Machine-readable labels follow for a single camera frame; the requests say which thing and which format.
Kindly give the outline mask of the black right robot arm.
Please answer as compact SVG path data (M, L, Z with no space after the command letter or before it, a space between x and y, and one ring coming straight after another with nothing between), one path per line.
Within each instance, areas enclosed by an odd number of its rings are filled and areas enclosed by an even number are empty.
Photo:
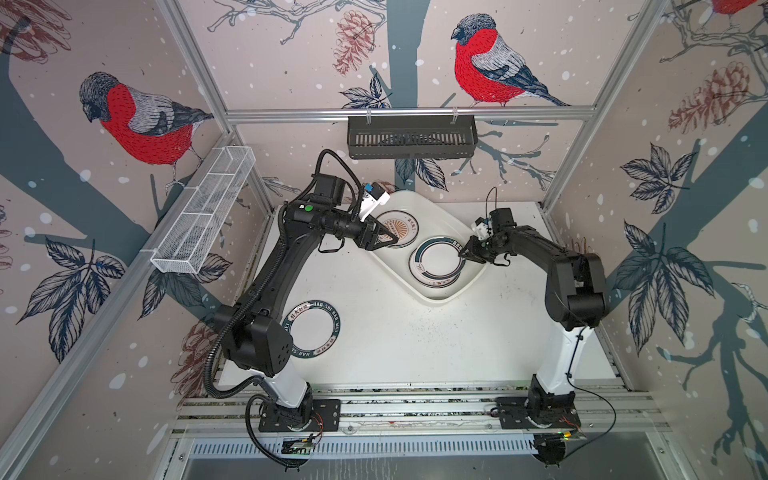
M547 357L533 375L526 410L531 420L550 423L574 408L573 374L586 340L607 315L606 277L598 255L581 254L545 238L530 226L496 226L481 240L472 236L459 256L497 265L498 256L522 256L546 273L545 310L558 330Z

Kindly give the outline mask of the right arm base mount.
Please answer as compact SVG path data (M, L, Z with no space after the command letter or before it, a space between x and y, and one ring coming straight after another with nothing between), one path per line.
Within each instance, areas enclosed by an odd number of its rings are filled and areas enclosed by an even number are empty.
M581 420L574 401L573 394L533 399L498 397L495 399L495 410L503 430L575 430L581 427Z

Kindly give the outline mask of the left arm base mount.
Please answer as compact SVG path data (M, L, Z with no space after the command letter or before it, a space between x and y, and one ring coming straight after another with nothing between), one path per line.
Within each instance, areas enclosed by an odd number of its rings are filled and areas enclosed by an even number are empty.
M341 414L341 401L337 399L303 402L289 409L268 402L259 414L260 433L337 432Z

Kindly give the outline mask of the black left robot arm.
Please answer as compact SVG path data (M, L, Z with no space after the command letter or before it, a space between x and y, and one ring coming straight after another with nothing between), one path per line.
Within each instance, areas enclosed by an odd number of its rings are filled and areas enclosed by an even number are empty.
M327 235L351 239L366 251L393 245L398 236L371 216L362 220L355 213L316 203L288 203L277 220L277 243L255 280L233 306L222 305L214 314L217 337L205 360L203 386L208 396L225 399L259 385L276 405L300 411L311 403L310 386L291 365L293 338L281 321L306 261ZM222 390L214 385L219 357L256 373Z

